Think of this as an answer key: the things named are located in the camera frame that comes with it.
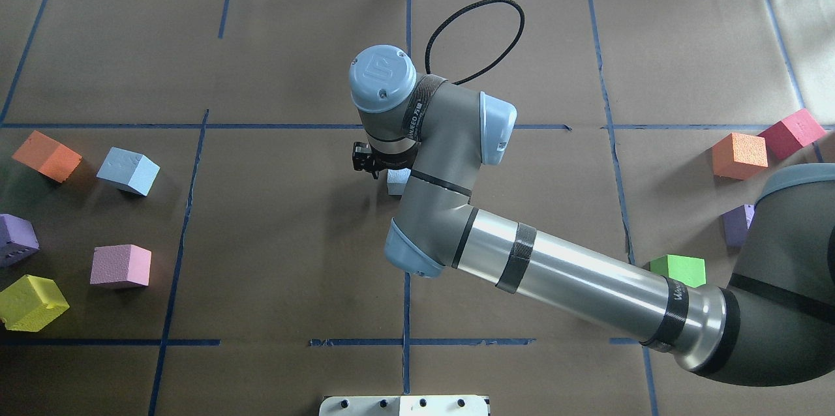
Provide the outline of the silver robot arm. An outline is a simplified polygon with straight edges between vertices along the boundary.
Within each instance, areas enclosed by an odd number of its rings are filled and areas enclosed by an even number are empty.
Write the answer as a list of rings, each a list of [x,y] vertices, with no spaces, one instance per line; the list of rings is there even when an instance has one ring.
[[[773,173],[728,285],[693,288],[470,203],[480,167],[503,158],[513,104],[420,74],[390,45],[361,51],[348,75],[368,137],[355,170],[410,169],[384,247],[399,269],[467,271],[722,383],[791,385],[833,371],[833,164]]]

